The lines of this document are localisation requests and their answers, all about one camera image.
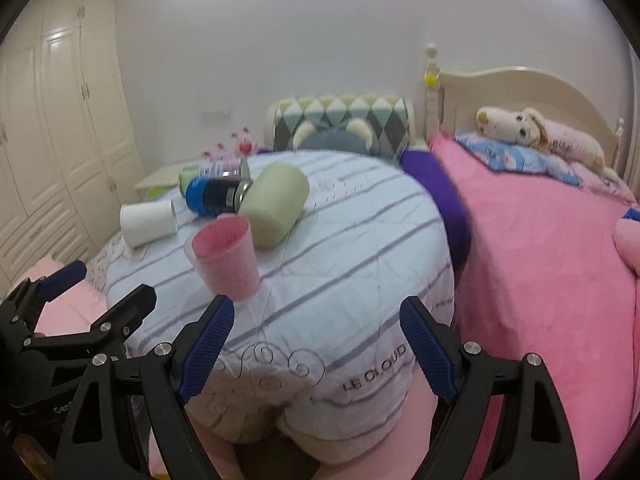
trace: striped duvet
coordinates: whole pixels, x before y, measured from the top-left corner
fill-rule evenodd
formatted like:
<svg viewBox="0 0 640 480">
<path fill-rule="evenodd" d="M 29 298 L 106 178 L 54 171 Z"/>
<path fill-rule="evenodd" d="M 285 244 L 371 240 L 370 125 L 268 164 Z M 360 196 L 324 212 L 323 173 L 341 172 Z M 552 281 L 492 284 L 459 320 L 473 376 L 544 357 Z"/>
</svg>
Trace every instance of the striped duvet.
<svg viewBox="0 0 640 480">
<path fill-rule="evenodd" d="M 282 152 L 249 161 L 255 178 L 275 160 L 299 167 L 311 193 L 286 241 L 258 252 L 260 290 L 236 303 L 236 323 L 204 391 L 188 411 L 232 442 L 274 426 L 325 463 L 375 446 L 394 426 L 414 356 L 398 323 L 417 295 L 450 323 L 454 279 L 446 233 L 424 188 L 376 158 Z M 182 251 L 206 221 L 172 192 L 180 229 L 129 251 L 122 241 L 106 273 L 113 305 L 140 283 L 158 304 L 128 340 L 131 355 L 172 341 L 212 299 Z"/>
</svg>

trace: stuffed animal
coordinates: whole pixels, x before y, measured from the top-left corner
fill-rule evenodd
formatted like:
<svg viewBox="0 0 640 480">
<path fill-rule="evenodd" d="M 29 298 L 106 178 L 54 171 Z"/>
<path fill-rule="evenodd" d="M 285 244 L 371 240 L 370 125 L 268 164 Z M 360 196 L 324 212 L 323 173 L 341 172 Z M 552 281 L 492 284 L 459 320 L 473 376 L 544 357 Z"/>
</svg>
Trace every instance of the stuffed animal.
<svg viewBox="0 0 640 480">
<path fill-rule="evenodd" d="M 216 146 L 216 149 L 212 152 L 203 152 L 202 158 L 207 160 L 208 162 L 215 162 L 217 160 L 225 160 L 227 158 L 232 158 L 233 155 L 229 152 L 228 149 L 225 148 L 225 145 L 222 142 L 219 142 Z"/>
<path fill-rule="evenodd" d="M 258 153 L 258 143 L 249 128 L 244 127 L 241 134 L 232 133 L 231 137 L 236 140 L 236 156 L 249 156 Z"/>
<path fill-rule="evenodd" d="M 291 145 L 294 150 L 334 150 L 392 158 L 381 153 L 371 125 L 364 119 L 350 119 L 338 126 L 304 121 L 297 127 Z"/>
<path fill-rule="evenodd" d="M 522 144 L 543 153 L 555 153 L 567 162 L 580 162 L 607 180 L 617 181 L 618 174 L 608 168 L 600 143 L 590 135 L 565 124 L 545 121 L 535 108 L 510 112 L 483 107 L 476 114 L 480 135 L 510 144 Z"/>
<path fill-rule="evenodd" d="M 522 144 L 546 149 L 545 120 L 535 108 L 510 112 L 502 108 L 485 106 L 476 114 L 478 133 L 490 139 L 509 144 Z"/>
</svg>

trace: pink bedspread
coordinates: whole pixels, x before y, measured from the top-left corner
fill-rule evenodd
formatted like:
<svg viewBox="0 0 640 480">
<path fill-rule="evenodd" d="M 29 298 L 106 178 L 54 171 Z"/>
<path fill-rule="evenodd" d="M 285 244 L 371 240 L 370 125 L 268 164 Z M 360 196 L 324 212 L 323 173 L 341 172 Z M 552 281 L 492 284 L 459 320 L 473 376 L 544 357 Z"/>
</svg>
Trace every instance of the pink bedspread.
<svg viewBox="0 0 640 480">
<path fill-rule="evenodd" d="M 468 208 L 472 245 L 456 290 L 463 340 L 495 356 L 542 355 L 574 436 L 580 478 L 606 466 L 630 427 L 636 276 L 612 230 L 627 206 L 537 176 L 494 173 L 453 140 L 432 151 Z M 497 410 L 470 477 L 478 478 Z"/>
</svg>

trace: gray plush toy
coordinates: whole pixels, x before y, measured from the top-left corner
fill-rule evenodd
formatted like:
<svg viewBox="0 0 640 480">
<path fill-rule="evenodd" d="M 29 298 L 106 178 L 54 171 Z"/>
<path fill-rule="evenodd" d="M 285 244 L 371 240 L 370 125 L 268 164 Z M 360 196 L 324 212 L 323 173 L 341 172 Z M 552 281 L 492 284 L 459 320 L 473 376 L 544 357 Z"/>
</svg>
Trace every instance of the gray plush toy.
<svg viewBox="0 0 640 480">
<path fill-rule="evenodd" d="M 291 146 L 294 150 L 334 150 L 393 158 L 393 153 L 381 153 L 378 138 L 364 119 L 350 119 L 338 126 L 304 121 L 296 128 Z"/>
</svg>

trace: plastic cup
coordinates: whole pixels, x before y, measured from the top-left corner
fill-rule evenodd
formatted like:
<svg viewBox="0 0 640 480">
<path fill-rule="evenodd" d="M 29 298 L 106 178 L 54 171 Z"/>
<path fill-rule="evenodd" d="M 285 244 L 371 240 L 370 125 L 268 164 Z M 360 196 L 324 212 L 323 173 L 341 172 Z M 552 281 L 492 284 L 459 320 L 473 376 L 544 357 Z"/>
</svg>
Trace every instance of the plastic cup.
<svg viewBox="0 0 640 480">
<path fill-rule="evenodd" d="M 260 288 L 258 261 L 249 222 L 222 214 L 189 238 L 184 252 L 214 294 L 248 300 Z"/>
<path fill-rule="evenodd" d="M 125 243 L 132 249 L 178 232 L 173 202 L 159 200 L 124 205 L 120 209 L 120 229 Z"/>
</svg>

